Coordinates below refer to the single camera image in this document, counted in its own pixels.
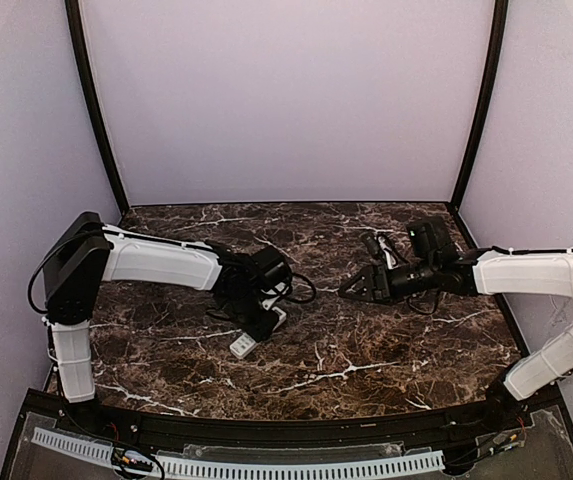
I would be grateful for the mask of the white remote control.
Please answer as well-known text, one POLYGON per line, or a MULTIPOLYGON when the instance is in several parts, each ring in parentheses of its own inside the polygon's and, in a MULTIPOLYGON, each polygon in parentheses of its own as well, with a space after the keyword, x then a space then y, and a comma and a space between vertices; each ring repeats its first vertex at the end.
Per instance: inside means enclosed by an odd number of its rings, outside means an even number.
POLYGON ((286 312, 279 307, 262 310, 257 320, 242 327, 243 334, 229 346, 230 352, 237 359, 244 359, 261 342, 268 340, 285 320, 286 312))

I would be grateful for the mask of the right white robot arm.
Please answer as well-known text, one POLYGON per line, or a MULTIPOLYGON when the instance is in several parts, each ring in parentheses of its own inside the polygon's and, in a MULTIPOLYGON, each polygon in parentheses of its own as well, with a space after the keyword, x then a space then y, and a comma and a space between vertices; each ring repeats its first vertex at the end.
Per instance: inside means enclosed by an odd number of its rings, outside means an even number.
MULTIPOLYGON (((342 298, 394 304, 427 290, 460 296, 534 294, 573 299, 573 247, 460 252, 451 241, 413 240, 415 263, 368 265, 339 288, 342 298)), ((495 403, 517 403, 573 372, 573 326, 508 368, 487 391, 495 403)))

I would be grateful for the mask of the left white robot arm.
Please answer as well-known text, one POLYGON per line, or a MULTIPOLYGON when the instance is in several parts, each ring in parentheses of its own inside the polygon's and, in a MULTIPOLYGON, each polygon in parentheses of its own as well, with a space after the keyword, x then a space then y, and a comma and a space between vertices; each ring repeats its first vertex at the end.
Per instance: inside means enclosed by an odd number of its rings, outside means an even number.
POLYGON ((50 332, 64 399, 94 399, 90 320, 104 282, 171 284, 212 293, 217 309, 242 330, 231 350, 239 358, 285 321, 277 307, 289 270, 265 248, 235 253, 212 242, 186 242, 129 232, 84 212, 48 252, 35 273, 44 279, 45 304, 33 309, 50 332))

